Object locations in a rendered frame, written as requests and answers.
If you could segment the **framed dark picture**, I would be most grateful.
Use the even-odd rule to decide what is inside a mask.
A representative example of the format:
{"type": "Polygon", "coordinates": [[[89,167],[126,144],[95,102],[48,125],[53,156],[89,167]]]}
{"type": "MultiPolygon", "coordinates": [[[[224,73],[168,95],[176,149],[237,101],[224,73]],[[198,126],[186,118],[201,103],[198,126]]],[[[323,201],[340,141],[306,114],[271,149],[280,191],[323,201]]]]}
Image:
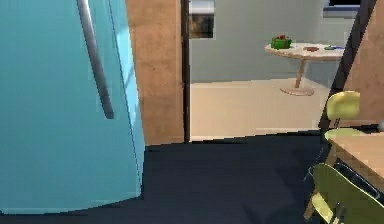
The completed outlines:
{"type": "Polygon", "coordinates": [[[189,0],[189,38],[211,39],[214,36],[214,18],[214,0],[189,0]]]}

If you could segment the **green bowl with red fruit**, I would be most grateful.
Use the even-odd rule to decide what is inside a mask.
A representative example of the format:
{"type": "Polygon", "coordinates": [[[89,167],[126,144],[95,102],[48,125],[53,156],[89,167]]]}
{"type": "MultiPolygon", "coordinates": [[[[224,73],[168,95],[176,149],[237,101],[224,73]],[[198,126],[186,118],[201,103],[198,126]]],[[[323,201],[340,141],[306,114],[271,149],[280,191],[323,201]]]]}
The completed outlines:
{"type": "Polygon", "coordinates": [[[287,37],[285,34],[273,37],[271,40],[271,47],[273,49],[289,49],[290,45],[292,43],[292,40],[287,37]]]}

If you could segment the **turquoise fridge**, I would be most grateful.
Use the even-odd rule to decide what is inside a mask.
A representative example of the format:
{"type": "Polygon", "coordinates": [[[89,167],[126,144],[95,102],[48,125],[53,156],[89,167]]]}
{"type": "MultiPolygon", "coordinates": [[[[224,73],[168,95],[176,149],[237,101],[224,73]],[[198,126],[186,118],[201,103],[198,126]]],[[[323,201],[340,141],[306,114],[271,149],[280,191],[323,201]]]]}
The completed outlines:
{"type": "Polygon", "coordinates": [[[145,142],[125,0],[89,0],[112,103],[99,100],[76,0],[0,0],[0,212],[137,198],[145,142]]]}

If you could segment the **yellow-green chair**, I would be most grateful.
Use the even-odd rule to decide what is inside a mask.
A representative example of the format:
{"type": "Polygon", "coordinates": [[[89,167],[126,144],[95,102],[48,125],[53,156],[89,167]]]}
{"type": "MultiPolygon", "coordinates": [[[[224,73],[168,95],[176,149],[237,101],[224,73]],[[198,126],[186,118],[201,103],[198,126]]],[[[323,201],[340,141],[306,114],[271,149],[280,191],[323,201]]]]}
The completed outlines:
{"type": "Polygon", "coordinates": [[[325,224],[384,224],[384,203],[350,181],[332,165],[319,163],[309,169],[314,191],[303,214],[315,213],[325,224]]]}
{"type": "Polygon", "coordinates": [[[356,91],[342,91],[333,94],[327,101],[326,114],[329,120],[334,121],[334,126],[325,132],[327,141],[338,136],[359,136],[362,131],[354,128],[340,127],[341,120],[355,118],[360,111],[360,93],[356,91]]]}

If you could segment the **wooden dining table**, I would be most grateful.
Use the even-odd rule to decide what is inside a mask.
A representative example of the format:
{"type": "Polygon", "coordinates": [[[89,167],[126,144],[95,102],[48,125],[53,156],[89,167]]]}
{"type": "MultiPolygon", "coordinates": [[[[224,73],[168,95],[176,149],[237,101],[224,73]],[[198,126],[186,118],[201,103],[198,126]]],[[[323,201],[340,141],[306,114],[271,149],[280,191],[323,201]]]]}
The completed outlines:
{"type": "Polygon", "coordinates": [[[333,166],[340,159],[384,193],[384,133],[337,136],[329,142],[326,164],[333,166]]]}

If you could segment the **window with blue sill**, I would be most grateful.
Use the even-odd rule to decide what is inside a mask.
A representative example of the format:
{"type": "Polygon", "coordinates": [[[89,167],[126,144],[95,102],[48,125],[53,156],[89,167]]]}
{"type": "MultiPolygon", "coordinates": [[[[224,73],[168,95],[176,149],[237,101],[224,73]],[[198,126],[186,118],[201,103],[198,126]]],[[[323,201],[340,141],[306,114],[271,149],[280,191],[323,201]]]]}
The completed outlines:
{"type": "Polygon", "coordinates": [[[361,0],[324,0],[324,18],[353,19],[360,9],[361,0]]]}

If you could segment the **round pale pedestal table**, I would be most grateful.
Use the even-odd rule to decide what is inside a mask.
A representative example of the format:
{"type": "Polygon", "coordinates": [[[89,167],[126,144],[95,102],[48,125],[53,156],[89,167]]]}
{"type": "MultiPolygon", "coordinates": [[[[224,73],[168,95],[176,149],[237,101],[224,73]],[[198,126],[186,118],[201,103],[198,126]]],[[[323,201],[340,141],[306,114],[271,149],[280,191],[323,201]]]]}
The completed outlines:
{"type": "Polygon", "coordinates": [[[298,69],[296,80],[291,87],[281,87],[280,90],[283,93],[293,96],[311,96],[314,94],[314,90],[310,87],[303,87],[301,81],[305,71],[306,64],[309,61],[338,61],[342,58],[344,50],[324,50],[324,44],[315,43],[293,43],[289,49],[273,49],[271,45],[265,47],[265,51],[281,57],[298,59],[300,61],[300,67],[298,69]],[[303,50],[304,47],[318,47],[319,50],[315,52],[309,52],[303,50]]]}

